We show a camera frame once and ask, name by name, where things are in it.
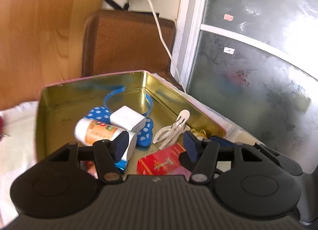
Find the wooden panel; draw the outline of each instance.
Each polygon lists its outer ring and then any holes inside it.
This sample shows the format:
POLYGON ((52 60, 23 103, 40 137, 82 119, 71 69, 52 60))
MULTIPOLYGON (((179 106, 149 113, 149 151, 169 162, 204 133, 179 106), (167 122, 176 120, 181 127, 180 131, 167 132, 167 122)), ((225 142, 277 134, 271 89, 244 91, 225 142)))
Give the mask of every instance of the wooden panel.
POLYGON ((102 0, 0 0, 0 110, 79 78, 84 23, 102 0))

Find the bottle label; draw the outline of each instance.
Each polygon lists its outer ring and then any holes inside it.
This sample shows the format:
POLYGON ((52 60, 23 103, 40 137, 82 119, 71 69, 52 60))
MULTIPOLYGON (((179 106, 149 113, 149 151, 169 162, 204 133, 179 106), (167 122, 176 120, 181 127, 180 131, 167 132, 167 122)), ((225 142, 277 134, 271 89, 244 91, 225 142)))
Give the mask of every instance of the bottle label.
POLYGON ((93 145, 94 142, 102 139, 111 140, 117 130, 118 128, 112 125, 92 120, 86 130, 85 143, 93 145))

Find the brown chair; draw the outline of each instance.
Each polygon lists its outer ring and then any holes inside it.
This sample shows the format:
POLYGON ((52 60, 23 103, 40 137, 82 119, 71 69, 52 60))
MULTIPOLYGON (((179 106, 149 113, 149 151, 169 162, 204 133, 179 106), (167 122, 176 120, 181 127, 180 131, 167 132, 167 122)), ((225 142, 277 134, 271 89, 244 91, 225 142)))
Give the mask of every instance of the brown chair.
MULTIPOLYGON (((175 24, 159 18, 163 38, 172 50, 175 24)), ((86 21, 82 76, 131 70, 157 73, 178 88, 170 73, 170 58, 151 15, 101 10, 86 21)))

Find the candy wrapper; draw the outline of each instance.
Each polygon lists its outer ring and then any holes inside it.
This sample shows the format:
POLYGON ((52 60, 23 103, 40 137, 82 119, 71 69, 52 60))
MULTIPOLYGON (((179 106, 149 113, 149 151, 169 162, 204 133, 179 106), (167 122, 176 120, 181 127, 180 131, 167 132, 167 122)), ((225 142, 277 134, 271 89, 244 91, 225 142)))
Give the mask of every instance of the candy wrapper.
POLYGON ((189 180, 191 172, 180 165, 179 155, 185 149, 175 143, 170 147, 160 150, 138 160, 137 172, 143 175, 184 175, 189 180))

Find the white charger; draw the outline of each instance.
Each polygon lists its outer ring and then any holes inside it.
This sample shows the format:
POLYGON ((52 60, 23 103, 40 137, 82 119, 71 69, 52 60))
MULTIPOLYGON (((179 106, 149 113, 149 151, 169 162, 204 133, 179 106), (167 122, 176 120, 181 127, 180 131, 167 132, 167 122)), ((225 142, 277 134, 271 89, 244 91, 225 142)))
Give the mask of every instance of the white charger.
POLYGON ((110 124, 132 132, 140 132, 146 124, 146 117, 124 105, 113 112, 110 124))

